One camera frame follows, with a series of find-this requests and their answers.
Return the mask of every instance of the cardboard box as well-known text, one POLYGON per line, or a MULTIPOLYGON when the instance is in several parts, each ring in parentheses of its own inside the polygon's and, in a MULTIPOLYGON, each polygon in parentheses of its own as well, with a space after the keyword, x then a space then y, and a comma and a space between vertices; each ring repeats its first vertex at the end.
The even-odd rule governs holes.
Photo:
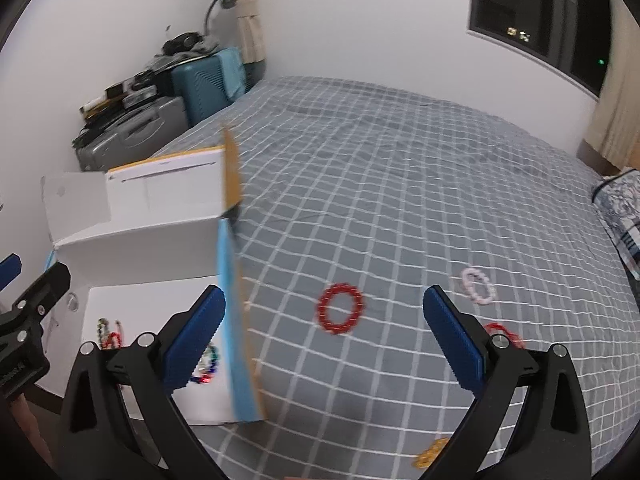
MULTIPOLYGON (((226 312, 212 343, 220 354, 210 383, 189 383, 174 400, 190 424, 263 418, 244 342, 240 275, 225 213, 240 201, 238 150, 223 146, 162 156, 107 173, 43 179, 42 195, 56 259, 71 273, 70 293, 45 328, 51 370, 39 385, 63 395, 83 341, 98 342, 98 320, 123 327, 124 344, 157 333, 213 284, 226 312)), ((140 417, 131 391, 124 398, 140 417)))

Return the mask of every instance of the blue gripper pad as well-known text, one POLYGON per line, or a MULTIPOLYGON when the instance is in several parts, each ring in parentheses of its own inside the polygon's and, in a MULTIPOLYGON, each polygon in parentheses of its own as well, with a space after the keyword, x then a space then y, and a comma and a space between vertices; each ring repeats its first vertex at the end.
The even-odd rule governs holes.
POLYGON ((168 394, 186 386, 225 317, 225 295, 221 289, 212 287, 209 294, 198 301, 196 312, 164 354, 162 384, 168 394))
POLYGON ((0 290, 17 278, 22 272, 22 262, 17 254, 9 254, 0 262, 0 290))
POLYGON ((451 311, 447 300, 437 288, 430 286, 422 298, 424 319, 444 352, 460 387, 479 397, 484 388, 484 359, 451 311))

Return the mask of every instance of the dark window glass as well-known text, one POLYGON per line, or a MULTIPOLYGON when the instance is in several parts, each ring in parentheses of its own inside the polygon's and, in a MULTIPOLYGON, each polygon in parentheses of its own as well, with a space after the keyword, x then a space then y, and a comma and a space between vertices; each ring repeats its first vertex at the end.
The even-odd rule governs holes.
POLYGON ((549 52, 554 0, 478 0, 476 26, 541 56, 549 52))
POLYGON ((607 73, 610 47, 610 0, 578 0, 578 23, 571 72, 596 93, 600 93, 607 73))

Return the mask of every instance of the beige curtain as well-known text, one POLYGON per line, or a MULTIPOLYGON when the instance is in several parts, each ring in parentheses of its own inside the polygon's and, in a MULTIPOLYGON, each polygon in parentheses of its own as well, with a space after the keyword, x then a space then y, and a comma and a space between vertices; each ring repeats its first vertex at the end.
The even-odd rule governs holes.
POLYGON ((254 63, 265 57, 262 26, 257 0, 238 0, 236 3, 242 61, 254 63))
POLYGON ((640 139, 640 27, 622 0, 611 0, 609 68, 585 140, 624 168, 640 139))

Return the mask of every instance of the bedsheet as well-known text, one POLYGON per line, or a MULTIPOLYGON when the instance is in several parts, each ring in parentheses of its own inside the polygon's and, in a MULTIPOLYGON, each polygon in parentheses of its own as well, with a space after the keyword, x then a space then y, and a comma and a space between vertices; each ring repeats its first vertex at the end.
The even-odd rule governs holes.
MULTIPOLYGON (((434 284, 529 348, 565 344, 594 471, 612 458, 639 418, 640 315, 591 205, 593 171, 485 113, 311 77, 261 82, 159 153, 213 146, 224 123, 241 152, 239 252, 269 418, 194 429, 231 478, 418 478, 415 455, 472 402, 422 317, 434 284), (486 273, 497 301, 469 300, 468 266, 486 273), (316 321, 337 282, 366 301, 345 335, 316 321)), ((331 316, 350 309, 337 297, 331 316)), ((508 442, 521 390, 485 465, 508 442)))

